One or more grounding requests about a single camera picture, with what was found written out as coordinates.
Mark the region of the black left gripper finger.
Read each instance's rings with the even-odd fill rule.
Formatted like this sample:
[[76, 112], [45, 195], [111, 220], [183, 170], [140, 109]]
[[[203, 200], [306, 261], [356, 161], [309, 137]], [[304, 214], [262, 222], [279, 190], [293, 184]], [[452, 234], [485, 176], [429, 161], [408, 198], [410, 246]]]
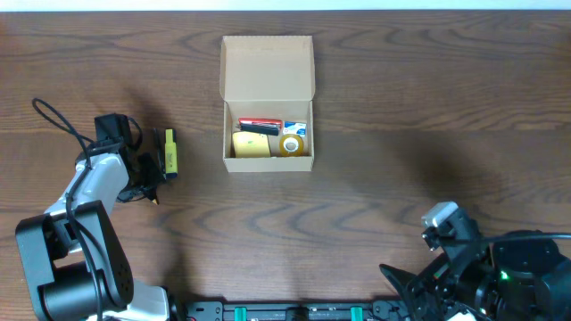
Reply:
[[139, 155], [138, 163], [144, 185], [160, 185], [166, 182], [165, 176], [149, 152]]
[[127, 202], [137, 202], [144, 199], [150, 201], [154, 200], [154, 188], [149, 186], [139, 186], [139, 187], [126, 187], [120, 191], [116, 198], [117, 202], [127, 203]]

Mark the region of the black glossy tape dispenser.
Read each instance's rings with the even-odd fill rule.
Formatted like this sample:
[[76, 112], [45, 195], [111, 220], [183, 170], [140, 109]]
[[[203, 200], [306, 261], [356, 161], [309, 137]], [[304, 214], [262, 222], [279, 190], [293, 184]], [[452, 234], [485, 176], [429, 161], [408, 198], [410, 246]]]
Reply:
[[159, 205], [160, 200], [158, 198], [157, 189], [166, 182], [166, 178], [149, 152], [138, 156], [137, 160], [140, 165], [140, 192], [146, 199]]

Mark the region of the yellow highlighter marker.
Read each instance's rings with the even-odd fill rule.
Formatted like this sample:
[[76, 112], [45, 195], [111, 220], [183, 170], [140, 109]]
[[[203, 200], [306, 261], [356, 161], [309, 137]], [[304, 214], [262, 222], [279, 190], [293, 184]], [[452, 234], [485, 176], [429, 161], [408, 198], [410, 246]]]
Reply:
[[165, 130], [165, 175], [167, 178], [178, 176], [178, 148], [176, 142], [176, 130]]

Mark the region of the yellow sticky note pad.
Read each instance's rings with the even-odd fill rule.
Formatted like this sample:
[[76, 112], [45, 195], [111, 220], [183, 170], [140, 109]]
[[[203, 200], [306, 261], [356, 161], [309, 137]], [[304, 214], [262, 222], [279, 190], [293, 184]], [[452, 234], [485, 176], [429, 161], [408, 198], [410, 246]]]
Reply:
[[235, 132], [232, 144], [237, 158], [268, 158], [271, 155], [268, 136], [264, 134]]

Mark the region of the red black stapler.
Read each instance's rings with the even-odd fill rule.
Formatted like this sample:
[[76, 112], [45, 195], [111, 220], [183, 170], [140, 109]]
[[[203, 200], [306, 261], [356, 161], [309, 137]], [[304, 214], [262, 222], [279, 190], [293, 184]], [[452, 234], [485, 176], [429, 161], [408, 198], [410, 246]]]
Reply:
[[283, 121], [279, 119], [239, 118], [238, 126], [242, 131], [278, 136]]

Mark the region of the yellow tape roll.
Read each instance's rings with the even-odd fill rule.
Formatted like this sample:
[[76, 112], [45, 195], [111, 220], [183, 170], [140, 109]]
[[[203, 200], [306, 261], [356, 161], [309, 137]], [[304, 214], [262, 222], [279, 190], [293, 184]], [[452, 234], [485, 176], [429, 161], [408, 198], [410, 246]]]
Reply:
[[296, 134], [283, 135], [279, 144], [282, 157], [297, 157], [303, 155], [304, 144], [300, 136]]

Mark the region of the white blue staples box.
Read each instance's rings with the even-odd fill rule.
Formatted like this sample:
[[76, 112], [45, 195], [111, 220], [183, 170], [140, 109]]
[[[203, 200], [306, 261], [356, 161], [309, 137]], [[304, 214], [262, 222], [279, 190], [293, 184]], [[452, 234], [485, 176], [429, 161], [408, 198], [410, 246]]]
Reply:
[[283, 125], [284, 135], [297, 135], [305, 137], [307, 133], [307, 124], [303, 122], [285, 121]]

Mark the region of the brown cardboard box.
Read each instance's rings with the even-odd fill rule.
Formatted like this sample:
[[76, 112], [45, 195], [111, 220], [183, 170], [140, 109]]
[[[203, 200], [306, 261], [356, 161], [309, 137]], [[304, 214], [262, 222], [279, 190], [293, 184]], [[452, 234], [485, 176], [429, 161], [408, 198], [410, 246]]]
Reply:
[[[222, 159], [229, 172], [312, 170], [315, 63], [311, 36], [224, 36], [220, 52], [224, 101]], [[268, 136], [269, 157], [236, 155], [239, 120], [275, 119], [306, 125], [300, 155], [285, 156], [280, 136]]]

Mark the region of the black ballpoint pen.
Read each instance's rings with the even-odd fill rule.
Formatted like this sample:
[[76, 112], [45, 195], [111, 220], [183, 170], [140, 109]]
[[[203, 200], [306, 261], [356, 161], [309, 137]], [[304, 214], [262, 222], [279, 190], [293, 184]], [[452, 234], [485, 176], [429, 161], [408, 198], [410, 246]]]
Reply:
[[161, 173], [164, 176], [166, 176], [165, 165], [164, 165], [164, 156], [163, 156], [162, 143], [161, 143], [161, 135], [160, 135], [160, 132], [157, 128], [153, 129], [153, 141], [154, 141], [154, 147], [155, 147], [156, 152], [157, 152], [157, 161], [159, 164], [159, 168], [161, 170]]

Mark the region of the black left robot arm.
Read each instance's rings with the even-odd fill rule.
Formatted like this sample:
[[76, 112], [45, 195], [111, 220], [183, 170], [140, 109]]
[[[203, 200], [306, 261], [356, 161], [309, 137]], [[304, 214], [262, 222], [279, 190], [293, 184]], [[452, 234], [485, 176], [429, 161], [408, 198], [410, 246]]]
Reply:
[[101, 134], [83, 148], [65, 192], [15, 237], [40, 320], [182, 320], [161, 286], [137, 281], [110, 214], [116, 202], [154, 200], [164, 176], [142, 141]]

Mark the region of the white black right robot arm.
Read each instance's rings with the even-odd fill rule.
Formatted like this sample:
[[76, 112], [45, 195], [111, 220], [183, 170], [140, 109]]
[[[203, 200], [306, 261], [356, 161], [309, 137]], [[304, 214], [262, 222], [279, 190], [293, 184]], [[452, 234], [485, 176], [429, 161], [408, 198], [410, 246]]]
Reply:
[[556, 243], [565, 233], [520, 230], [485, 237], [456, 202], [439, 202], [422, 218], [422, 238], [443, 252], [418, 274], [380, 265], [396, 300], [369, 302], [225, 303], [178, 305], [143, 283], [123, 312], [107, 320], [384, 321], [568, 320], [570, 259]]

